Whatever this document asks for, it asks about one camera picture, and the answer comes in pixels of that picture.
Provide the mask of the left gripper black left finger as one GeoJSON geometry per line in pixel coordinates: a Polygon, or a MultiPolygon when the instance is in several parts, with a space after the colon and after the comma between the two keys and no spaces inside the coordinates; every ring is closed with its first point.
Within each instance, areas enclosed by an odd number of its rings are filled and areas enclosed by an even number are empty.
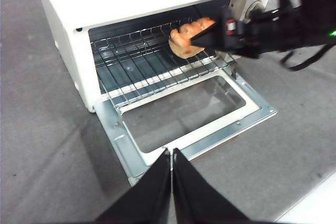
{"type": "Polygon", "coordinates": [[[167,223],[170,152],[165,149],[141,179],[97,219],[98,223],[167,223]]]}

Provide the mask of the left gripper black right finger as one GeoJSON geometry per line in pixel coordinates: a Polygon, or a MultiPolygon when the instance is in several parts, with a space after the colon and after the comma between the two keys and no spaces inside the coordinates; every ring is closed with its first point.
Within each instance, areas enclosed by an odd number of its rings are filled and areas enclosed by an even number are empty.
{"type": "Polygon", "coordinates": [[[173,196],[178,223],[249,221],[202,177],[177,148],[173,150],[173,196]]]}

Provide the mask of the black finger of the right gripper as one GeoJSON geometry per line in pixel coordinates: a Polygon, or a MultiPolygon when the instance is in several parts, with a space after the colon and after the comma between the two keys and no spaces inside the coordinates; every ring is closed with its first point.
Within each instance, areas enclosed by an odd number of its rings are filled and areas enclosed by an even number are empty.
{"type": "Polygon", "coordinates": [[[192,37],[191,45],[214,50],[223,50],[224,35],[221,23],[215,22],[204,31],[192,37]]]}

